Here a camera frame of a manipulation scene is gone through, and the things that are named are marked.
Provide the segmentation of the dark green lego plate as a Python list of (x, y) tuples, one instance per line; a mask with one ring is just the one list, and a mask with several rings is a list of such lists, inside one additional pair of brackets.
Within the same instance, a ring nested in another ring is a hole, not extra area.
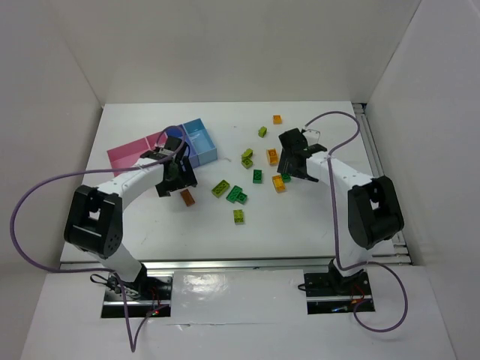
[(244, 205), (248, 199), (248, 196), (243, 192), (242, 188), (234, 185), (232, 190), (226, 196), (226, 200), (230, 203), (240, 203)]

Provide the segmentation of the yellow rounded lego brick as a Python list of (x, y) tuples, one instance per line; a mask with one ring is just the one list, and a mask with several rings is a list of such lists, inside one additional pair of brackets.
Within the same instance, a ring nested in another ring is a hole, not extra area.
[(270, 166), (278, 164), (279, 157), (275, 148), (270, 148), (266, 150), (267, 161)]

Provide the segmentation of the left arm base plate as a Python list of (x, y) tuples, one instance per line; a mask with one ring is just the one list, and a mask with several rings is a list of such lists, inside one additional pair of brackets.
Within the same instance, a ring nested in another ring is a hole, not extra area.
[[(125, 286), (129, 317), (143, 318), (152, 312), (152, 317), (170, 317), (173, 277), (170, 275), (155, 278), (156, 282), (142, 294)], [(102, 319), (124, 318), (124, 302), (113, 275), (107, 280), (101, 278), (100, 284), (106, 287), (100, 317)]]

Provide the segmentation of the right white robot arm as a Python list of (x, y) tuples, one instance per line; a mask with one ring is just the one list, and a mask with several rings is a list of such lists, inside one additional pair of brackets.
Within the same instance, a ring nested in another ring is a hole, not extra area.
[(279, 140), (280, 173), (322, 182), (331, 191), (335, 255), (328, 264), (327, 281), (334, 291), (344, 293), (360, 278), (374, 247), (404, 228), (393, 181), (359, 172), (324, 146), (308, 144), (298, 128), (282, 133)]

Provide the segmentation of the brown lego brick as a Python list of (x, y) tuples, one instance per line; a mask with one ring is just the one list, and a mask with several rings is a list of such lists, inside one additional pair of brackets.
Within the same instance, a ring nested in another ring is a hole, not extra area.
[(180, 195), (181, 195), (181, 198), (184, 201), (184, 204), (187, 207), (190, 207), (195, 203), (195, 200), (194, 200), (193, 196), (191, 195), (191, 192), (188, 189), (185, 189), (185, 190), (181, 191)]

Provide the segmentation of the small green lego brick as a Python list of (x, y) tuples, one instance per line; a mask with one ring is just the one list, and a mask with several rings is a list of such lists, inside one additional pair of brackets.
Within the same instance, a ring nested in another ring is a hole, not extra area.
[(288, 182), (291, 181), (291, 176), (289, 174), (286, 174), (286, 173), (282, 173), (281, 178), (282, 178), (284, 183), (288, 183)]

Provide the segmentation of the lime lego brick curved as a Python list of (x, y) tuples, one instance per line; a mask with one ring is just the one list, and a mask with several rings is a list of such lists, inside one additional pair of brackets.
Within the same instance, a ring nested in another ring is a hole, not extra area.
[(234, 224), (239, 225), (245, 222), (245, 214), (241, 209), (233, 211)]

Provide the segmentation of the long lime lego brick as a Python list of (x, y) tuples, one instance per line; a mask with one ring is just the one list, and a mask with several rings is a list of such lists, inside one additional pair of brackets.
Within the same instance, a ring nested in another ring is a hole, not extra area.
[(229, 188), (230, 184), (226, 180), (221, 180), (211, 192), (215, 197), (220, 198)]

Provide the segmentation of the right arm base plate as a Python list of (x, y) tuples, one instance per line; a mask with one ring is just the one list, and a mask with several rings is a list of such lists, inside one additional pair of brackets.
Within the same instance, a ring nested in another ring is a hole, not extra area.
[(343, 289), (335, 289), (326, 273), (305, 273), (304, 282), (297, 286), (306, 295), (307, 314), (347, 314), (355, 306), (358, 312), (374, 312), (375, 305), (368, 274), (363, 271), (359, 278)]

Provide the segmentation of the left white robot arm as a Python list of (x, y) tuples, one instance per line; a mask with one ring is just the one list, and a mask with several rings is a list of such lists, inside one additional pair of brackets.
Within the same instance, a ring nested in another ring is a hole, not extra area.
[(195, 187), (189, 145), (169, 136), (163, 146), (140, 155), (133, 169), (97, 187), (79, 186), (70, 206), (64, 240), (91, 254), (139, 292), (147, 287), (146, 267), (122, 244), (123, 211), (140, 195), (155, 188), (159, 197)]

